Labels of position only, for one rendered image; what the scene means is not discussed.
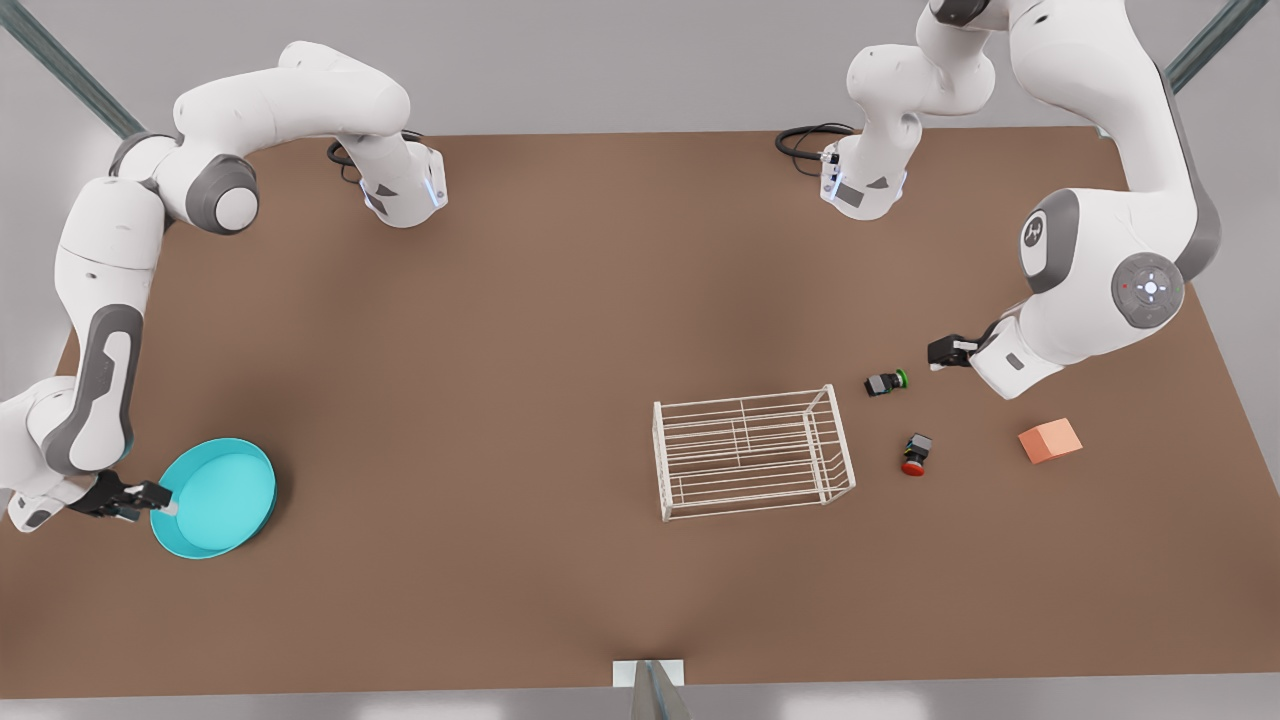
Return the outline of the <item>turquoise plate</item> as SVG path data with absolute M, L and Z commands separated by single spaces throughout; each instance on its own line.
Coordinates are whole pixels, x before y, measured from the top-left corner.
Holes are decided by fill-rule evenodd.
M 276 474 L 268 455 L 246 439 L 210 439 L 183 452 L 161 475 L 173 514 L 154 511 L 150 527 L 180 559 L 214 559 L 239 548 L 268 524 L 276 505 Z

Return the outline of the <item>orange cube block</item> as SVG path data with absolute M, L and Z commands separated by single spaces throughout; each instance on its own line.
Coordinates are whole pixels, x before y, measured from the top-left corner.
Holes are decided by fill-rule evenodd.
M 1032 464 L 1073 454 L 1083 447 L 1075 429 L 1066 418 L 1042 423 L 1018 436 Z

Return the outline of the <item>silver frame post with foot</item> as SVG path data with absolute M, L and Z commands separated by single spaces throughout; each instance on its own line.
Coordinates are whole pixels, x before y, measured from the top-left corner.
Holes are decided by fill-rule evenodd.
M 678 688 L 685 685 L 682 659 L 616 660 L 613 687 L 632 691 L 630 720 L 692 720 Z

